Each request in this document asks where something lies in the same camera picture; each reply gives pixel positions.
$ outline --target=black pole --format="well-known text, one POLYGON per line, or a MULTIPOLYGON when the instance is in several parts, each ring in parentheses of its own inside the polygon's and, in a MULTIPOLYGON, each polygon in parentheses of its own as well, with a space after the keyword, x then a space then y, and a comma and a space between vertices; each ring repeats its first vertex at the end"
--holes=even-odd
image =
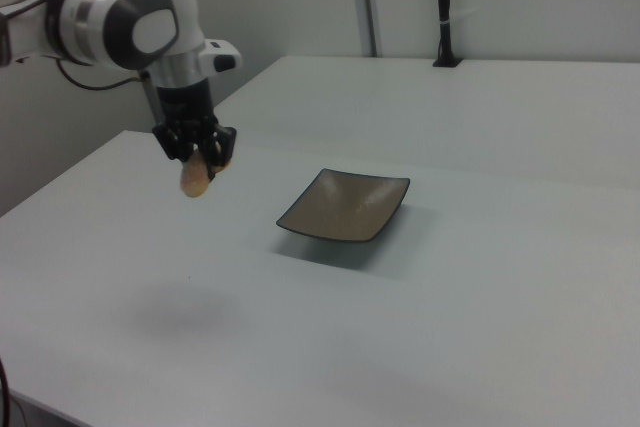
POLYGON ((438 0, 440 11, 440 44, 438 46, 438 59, 433 63, 434 67, 457 67, 462 59, 457 59, 451 50, 451 23, 449 21, 449 7, 451 0, 438 0))

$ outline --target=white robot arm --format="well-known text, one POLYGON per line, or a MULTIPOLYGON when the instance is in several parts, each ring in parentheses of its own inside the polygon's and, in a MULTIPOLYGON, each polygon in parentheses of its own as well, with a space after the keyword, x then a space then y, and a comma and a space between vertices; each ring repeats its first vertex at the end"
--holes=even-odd
POLYGON ((197 149, 209 179, 233 155, 207 78, 241 66, 229 42, 205 39, 196 0, 20 0, 0 7, 0 66, 43 55, 80 65, 144 70, 165 121, 153 133, 170 159, 197 149))

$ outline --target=dark plate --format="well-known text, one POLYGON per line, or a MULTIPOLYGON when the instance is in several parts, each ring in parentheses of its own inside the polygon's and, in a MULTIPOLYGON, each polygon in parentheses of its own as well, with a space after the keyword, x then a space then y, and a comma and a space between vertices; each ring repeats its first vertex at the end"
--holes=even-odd
POLYGON ((409 183, 322 169, 276 224, 318 239, 368 242, 396 213, 409 183))

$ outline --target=table surface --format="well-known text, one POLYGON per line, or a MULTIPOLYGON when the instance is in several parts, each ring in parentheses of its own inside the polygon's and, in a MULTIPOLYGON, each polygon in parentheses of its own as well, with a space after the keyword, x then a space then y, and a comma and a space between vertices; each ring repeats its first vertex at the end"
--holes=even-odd
POLYGON ((635 426, 638 78, 286 58, 197 200, 123 133, 0 219, 12 386, 94 427, 635 426), (276 227, 322 168, 412 184, 369 244, 276 227))

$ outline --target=wire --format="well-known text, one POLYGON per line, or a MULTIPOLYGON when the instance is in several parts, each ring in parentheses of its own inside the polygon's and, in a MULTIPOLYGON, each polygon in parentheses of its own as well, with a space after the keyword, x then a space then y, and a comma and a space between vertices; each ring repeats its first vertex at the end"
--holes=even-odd
POLYGON ((11 420, 11 394, 9 393, 9 381, 2 365, 2 359, 0 359, 0 386, 2 387, 2 427, 9 427, 9 421, 11 420))
POLYGON ((11 396, 11 400, 13 400, 13 403, 18 406, 18 410, 20 411, 20 417, 22 417, 22 424, 24 425, 24 427, 29 427, 29 422, 27 422, 27 414, 25 414, 24 407, 22 407, 22 404, 18 402, 18 399, 16 399, 15 396, 13 395, 11 396))
POLYGON ((37 6, 42 5, 46 2, 47 0, 36 0, 35 2, 32 2, 31 4, 27 4, 24 7, 18 9, 18 10, 14 10, 13 12, 9 12, 8 14, 5 15, 5 17, 7 18, 7 20, 13 19, 14 17, 19 16, 20 14, 24 14, 25 12, 31 10, 31 9, 35 9, 37 6))
POLYGON ((120 82, 116 82, 115 84, 94 87, 92 85, 82 84, 78 82, 76 79, 74 79, 73 77, 71 77, 71 75, 69 75, 69 73, 62 66, 62 61, 60 59, 56 59, 56 65, 58 66, 58 70, 62 73, 62 75, 64 75, 64 78, 67 79, 69 82, 71 82, 73 85, 75 85, 76 87, 80 87, 81 89, 84 89, 84 90, 91 90, 93 92, 115 89, 116 87, 120 87, 122 85, 128 84, 129 82, 142 82, 141 79, 138 79, 136 77, 130 77, 128 79, 121 80, 120 82))

